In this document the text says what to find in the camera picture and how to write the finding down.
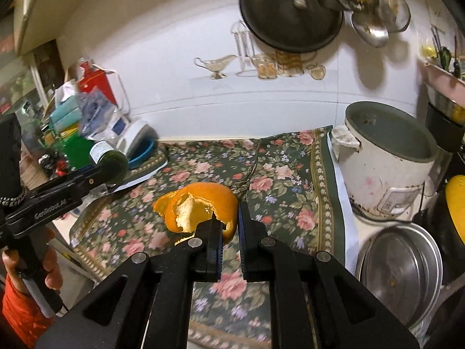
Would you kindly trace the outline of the orange sleeve forearm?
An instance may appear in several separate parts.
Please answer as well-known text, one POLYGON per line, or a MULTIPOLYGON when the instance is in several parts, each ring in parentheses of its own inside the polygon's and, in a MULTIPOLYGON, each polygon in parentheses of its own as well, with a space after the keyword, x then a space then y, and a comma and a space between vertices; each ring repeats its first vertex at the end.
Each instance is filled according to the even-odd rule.
POLYGON ((31 296, 19 292, 6 277, 1 294, 1 348, 34 348, 54 323, 45 318, 31 296))

